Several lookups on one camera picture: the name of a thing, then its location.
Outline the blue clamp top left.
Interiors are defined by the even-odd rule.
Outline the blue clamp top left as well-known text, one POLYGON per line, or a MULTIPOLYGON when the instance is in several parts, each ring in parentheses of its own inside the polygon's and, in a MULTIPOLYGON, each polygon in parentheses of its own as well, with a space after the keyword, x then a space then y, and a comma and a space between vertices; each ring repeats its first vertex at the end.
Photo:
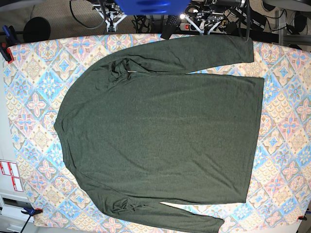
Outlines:
POLYGON ((9 46, 11 45, 11 31, 9 30, 9 28, 6 25, 4 25, 2 27, 2 29, 3 29, 2 34, 6 36, 5 37, 6 42, 0 44, 0 53, 3 56, 3 58, 5 59, 5 61, 10 64, 14 60, 12 52, 9 48, 9 46))

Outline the black remote control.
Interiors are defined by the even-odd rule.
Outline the black remote control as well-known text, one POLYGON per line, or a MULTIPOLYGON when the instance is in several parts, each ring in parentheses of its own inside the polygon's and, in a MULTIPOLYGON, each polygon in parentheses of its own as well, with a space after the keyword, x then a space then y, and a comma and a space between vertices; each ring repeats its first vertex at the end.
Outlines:
POLYGON ((180 23, 181 23, 180 17, 173 15, 168 16, 168 20, 164 26, 164 29, 160 37, 165 40, 170 39, 171 35, 175 33, 177 28, 179 28, 180 23))

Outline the dark green long-sleeve shirt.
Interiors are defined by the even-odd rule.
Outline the dark green long-sleeve shirt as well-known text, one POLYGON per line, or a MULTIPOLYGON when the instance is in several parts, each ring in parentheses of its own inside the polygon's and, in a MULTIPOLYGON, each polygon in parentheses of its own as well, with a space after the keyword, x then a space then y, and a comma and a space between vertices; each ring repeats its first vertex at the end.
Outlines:
POLYGON ((112 53, 67 91, 54 124, 66 168, 105 215, 216 233, 175 204, 244 203, 264 79, 203 74, 254 61, 251 40, 201 35, 112 53))

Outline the blue plastic box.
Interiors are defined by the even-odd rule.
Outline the blue plastic box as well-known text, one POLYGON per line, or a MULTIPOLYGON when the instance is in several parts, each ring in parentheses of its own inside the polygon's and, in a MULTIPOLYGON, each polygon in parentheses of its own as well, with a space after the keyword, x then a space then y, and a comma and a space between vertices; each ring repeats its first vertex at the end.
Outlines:
POLYGON ((115 0, 126 15, 178 15, 190 0, 115 0))

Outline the blue clamp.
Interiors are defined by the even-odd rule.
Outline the blue clamp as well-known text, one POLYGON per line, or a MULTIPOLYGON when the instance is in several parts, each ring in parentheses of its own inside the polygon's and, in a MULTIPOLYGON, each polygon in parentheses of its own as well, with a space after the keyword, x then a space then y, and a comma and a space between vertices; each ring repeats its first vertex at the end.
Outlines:
POLYGON ((9 28, 6 25, 4 25, 2 27, 2 29, 3 29, 2 34, 6 36, 5 37, 6 42, 0 44, 0 53, 3 56, 3 58, 5 59, 5 61, 10 64, 14 60, 12 52, 9 48, 9 46, 11 45, 11 31, 9 30, 9 28))
POLYGON ((23 227, 20 231, 20 233, 23 233, 23 231, 24 231, 25 227, 27 226, 30 218, 34 217, 35 215, 43 213, 43 210, 39 209, 39 208, 33 209, 33 208, 24 207, 23 210, 21 210, 21 213, 28 216, 28 219, 26 220, 25 224, 23 225, 23 227))

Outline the black round stand base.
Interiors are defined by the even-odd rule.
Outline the black round stand base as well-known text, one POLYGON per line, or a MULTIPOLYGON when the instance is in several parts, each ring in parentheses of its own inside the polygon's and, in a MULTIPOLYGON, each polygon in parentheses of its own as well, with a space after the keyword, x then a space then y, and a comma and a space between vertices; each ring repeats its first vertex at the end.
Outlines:
POLYGON ((49 40, 51 35, 50 23, 43 17, 30 19, 23 29, 23 41, 33 43, 49 40))

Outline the orange clamp bottom right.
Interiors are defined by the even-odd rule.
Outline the orange clamp bottom right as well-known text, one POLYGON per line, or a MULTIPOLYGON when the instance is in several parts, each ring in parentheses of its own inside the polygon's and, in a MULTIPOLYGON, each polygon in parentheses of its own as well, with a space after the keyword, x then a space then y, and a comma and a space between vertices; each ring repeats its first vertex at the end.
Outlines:
POLYGON ((299 216, 299 217, 298 217, 298 220, 306 221, 306 220, 307 220, 307 217, 306 217, 306 216, 299 216))

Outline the red white labels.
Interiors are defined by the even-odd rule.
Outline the red white labels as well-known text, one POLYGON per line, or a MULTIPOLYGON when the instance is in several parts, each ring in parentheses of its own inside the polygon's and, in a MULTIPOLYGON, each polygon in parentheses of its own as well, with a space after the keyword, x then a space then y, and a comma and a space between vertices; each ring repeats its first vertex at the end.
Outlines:
POLYGON ((3 188, 13 189, 15 192, 23 192, 22 182, 16 162, 0 161, 0 179, 5 182, 3 188))

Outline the blue clamp bottom left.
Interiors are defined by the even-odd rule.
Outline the blue clamp bottom left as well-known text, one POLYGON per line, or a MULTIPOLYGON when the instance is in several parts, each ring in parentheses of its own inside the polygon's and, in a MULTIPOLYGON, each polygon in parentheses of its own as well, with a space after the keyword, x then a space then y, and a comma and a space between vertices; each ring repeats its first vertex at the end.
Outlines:
POLYGON ((34 217, 35 215, 43 213, 43 210, 39 209, 39 208, 33 209, 33 208, 24 207, 23 210, 21 210, 21 213, 28 216, 28 219, 26 220, 25 224, 23 225, 23 227, 20 231, 20 233, 23 233, 23 231, 24 231, 25 227, 27 226, 30 218, 34 217))

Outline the colourful patterned tablecloth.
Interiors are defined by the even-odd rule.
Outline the colourful patterned tablecloth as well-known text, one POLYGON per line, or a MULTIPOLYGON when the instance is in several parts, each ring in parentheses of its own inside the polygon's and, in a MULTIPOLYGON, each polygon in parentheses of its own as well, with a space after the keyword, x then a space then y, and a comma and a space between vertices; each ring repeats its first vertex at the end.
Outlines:
MULTIPOLYGON (((14 60, 1 60, 20 189, 43 210, 34 224, 99 233, 156 233, 160 229, 101 214, 64 167, 54 122, 70 86, 93 63, 110 53, 156 42, 158 34, 73 37, 11 47, 14 60)), ((282 233, 311 211, 311 55, 255 42, 249 64, 206 69, 219 75, 265 79, 258 147, 247 202, 193 205, 196 214, 224 219, 222 233, 269 229, 282 233)))

